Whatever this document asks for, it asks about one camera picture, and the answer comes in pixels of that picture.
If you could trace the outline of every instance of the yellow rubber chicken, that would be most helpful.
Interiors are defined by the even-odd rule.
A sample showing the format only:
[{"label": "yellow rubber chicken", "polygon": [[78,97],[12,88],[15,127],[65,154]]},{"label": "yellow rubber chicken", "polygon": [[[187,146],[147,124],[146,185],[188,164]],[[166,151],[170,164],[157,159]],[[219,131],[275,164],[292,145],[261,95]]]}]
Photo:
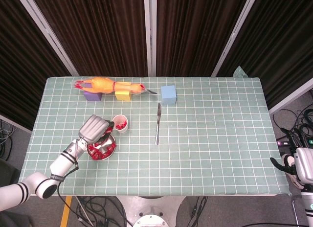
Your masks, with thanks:
[{"label": "yellow rubber chicken", "polygon": [[[86,88],[83,84],[91,84],[91,88]],[[131,93],[142,93],[148,91],[150,93],[156,94],[149,89],[146,89],[143,84],[127,84],[124,82],[114,82],[109,78],[103,77],[94,77],[92,79],[83,80],[83,81],[76,81],[75,88],[82,89],[84,91],[92,92],[92,93],[111,93],[114,91],[130,91]]]}]

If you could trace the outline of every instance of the small white cup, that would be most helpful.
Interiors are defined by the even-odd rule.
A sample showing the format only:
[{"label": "small white cup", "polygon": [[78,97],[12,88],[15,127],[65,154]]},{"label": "small white cup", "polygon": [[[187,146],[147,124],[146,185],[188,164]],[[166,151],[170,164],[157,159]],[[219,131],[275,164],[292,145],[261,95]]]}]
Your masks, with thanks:
[{"label": "small white cup", "polygon": [[[128,119],[126,118],[125,115],[123,114],[119,114],[117,116],[115,116],[112,121],[114,122],[114,129],[117,130],[119,133],[124,133],[127,131],[128,129]],[[117,125],[121,124],[121,123],[124,123],[126,121],[126,126],[125,128],[119,130],[116,128]]]}]

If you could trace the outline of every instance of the curtain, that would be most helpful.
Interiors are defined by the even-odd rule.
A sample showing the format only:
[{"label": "curtain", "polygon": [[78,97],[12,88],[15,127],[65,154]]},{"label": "curtain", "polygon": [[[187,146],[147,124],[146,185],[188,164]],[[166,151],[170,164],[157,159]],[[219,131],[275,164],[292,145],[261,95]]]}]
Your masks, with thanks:
[{"label": "curtain", "polygon": [[144,0],[35,0],[82,76],[147,76]]},{"label": "curtain", "polygon": [[19,0],[0,11],[0,114],[32,130],[46,79],[69,72]]},{"label": "curtain", "polygon": [[156,75],[210,76],[246,0],[157,0]]},{"label": "curtain", "polygon": [[313,0],[256,0],[218,76],[259,77],[270,109],[313,78]]}]

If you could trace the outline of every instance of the knife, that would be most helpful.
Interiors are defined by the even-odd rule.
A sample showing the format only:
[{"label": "knife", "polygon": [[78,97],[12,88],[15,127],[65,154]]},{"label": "knife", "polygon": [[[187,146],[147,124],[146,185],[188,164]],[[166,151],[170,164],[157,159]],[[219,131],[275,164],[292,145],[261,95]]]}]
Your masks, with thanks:
[{"label": "knife", "polygon": [[156,122],[156,141],[155,141],[155,144],[156,144],[156,145],[158,145],[158,131],[159,131],[159,128],[160,128],[161,113],[162,113],[161,103],[158,103],[158,108],[157,108],[157,122]]}]

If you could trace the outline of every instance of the table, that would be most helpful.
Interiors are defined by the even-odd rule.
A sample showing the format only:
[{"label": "table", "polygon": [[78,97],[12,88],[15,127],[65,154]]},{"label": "table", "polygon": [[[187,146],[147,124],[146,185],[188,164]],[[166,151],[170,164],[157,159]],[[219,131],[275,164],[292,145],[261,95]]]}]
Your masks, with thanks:
[{"label": "table", "polygon": [[[92,115],[111,120],[124,114],[129,129],[114,132],[115,153],[93,161],[60,188],[62,195],[167,196],[289,193],[262,86],[258,78],[112,78],[143,83],[159,95],[133,95],[131,102],[104,94],[87,102],[73,82],[87,77],[48,78],[20,180],[49,166],[78,137]],[[159,146],[154,145],[160,87],[175,85],[177,102],[162,106]]]}]

